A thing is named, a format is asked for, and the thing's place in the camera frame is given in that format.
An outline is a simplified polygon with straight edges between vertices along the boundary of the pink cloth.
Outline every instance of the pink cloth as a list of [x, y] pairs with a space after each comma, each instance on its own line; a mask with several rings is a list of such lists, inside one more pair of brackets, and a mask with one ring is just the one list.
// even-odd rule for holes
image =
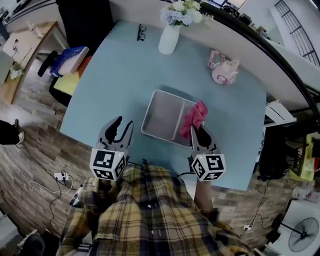
[[184, 116], [184, 121], [180, 128], [180, 135], [189, 140], [191, 125], [194, 125], [196, 129], [199, 130], [200, 125], [207, 115], [208, 109], [206, 105], [201, 100], [198, 101], [198, 103], [190, 110], [190, 113]]

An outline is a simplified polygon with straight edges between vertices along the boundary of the plaid shirt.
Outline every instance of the plaid shirt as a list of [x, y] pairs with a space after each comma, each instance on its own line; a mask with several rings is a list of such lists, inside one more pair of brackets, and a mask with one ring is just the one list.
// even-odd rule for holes
[[162, 167], [128, 164], [116, 182], [90, 178], [61, 236], [57, 255], [78, 248], [92, 231], [90, 255], [249, 255], [218, 211], [200, 211], [184, 182]]

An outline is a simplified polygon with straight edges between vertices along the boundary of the white flowers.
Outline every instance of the white flowers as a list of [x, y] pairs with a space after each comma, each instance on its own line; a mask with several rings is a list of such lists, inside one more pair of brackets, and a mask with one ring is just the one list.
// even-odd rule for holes
[[204, 16], [199, 12], [200, 4], [194, 0], [178, 0], [166, 6], [160, 12], [161, 20], [172, 26], [189, 26], [200, 23]]
[[22, 76], [23, 71], [21, 68], [14, 68], [13, 66], [10, 67], [10, 78], [14, 80], [20, 76]]
[[202, 22], [202, 20], [203, 20], [203, 15], [202, 15], [199, 11], [194, 10], [194, 9], [191, 9], [189, 12], [191, 13], [191, 15], [192, 15], [192, 17], [193, 17], [194, 23], [200, 23], [200, 22]]
[[196, 10], [200, 10], [200, 4], [198, 2], [192, 2], [192, 6]]
[[176, 1], [172, 4], [173, 8], [178, 11], [178, 12], [182, 12], [185, 7], [184, 7], [184, 2], [182, 1]]

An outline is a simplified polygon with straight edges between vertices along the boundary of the table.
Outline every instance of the table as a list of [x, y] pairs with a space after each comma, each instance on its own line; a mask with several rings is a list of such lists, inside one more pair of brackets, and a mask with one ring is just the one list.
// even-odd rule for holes
[[[216, 84], [207, 67], [210, 48], [180, 36], [173, 54], [163, 55], [158, 51], [162, 30], [148, 25], [145, 40], [137, 41], [138, 28], [138, 23], [119, 21], [105, 38], [78, 83], [60, 131], [95, 147], [101, 127], [123, 116], [118, 135], [134, 122], [131, 162], [140, 164], [144, 158], [184, 173], [189, 171], [191, 149], [145, 136], [141, 125], [156, 89], [202, 100], [208, 108], [205, 125], [226, 161], [226, 173], [212, 184], [246, 190], [262, 140], [263, 84], [242, 68], [233, 85]], [[194, 174], [182, 178], [197, 180]]]
[[[54, 38], [58, 41], [63, 49], [69, 47], [64, 35], [58, 28], [57, 21], [37, 24], [36, 26], [43, 34], [43, 37], [41, 39], [37, 38], [32, 32], [28, 30], [28, 28], [24, 28], [12, 33], [10, 38], [3, 45], [2, 50], [9, 56], [14, 55], [14, 61], [19, 63], [23, 69], [22, 76], [11, 80], [10, 75], [8, 75], [5, 83], [0, 87], [0, 99], [9, 104], [12, 104], [14, 102], [16, 94], [22, 86], [33, 61], [40, 52], [43, 43], [50, 37], [50, 35], [54, 36]], [[18, 40], [18, 42], [16, 43], [18, 52], [15, 54], [13, 48], [16, 40]], [[53, 109], [48, 109], [46, 107], [27, 102], [23, 99], [19, 99], [18, 102], [16, 101], [15, 103], [20, 104], [28, 109], [31, 108], [49, 114], [55, 114], [56, 112]]]

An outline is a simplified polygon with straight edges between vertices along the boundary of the light blue table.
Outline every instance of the light blue table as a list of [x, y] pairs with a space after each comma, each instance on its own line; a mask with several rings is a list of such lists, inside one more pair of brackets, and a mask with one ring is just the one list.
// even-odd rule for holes
[[[242, 68], [235, 84], [216, 84], [207, 67], [210, 48], [181, 36], [173, 54], [162, 55], [158, 51], [162, 31], [147, 26], [145, 40], [137, 41], [138, 27], [120, 21], [102, 42], [72, 96], [60, 131], [95, 147], [101, 127], [123, 116], [118, 135], [130, 120], [134, 122], [131, 162], [140, 164], [144, 158], [177, 173], [188, 172], [191, 149], [141, 133], [154, 90], [178, 90], [176, 95], [202, 100], [208, 108], [205, 125], [215, 135], [226, 162], [226, 173], [212, 184], [246, 190], [262, 140], [263, 84]], [[182, 177], [197, 179], [192, 174]]]

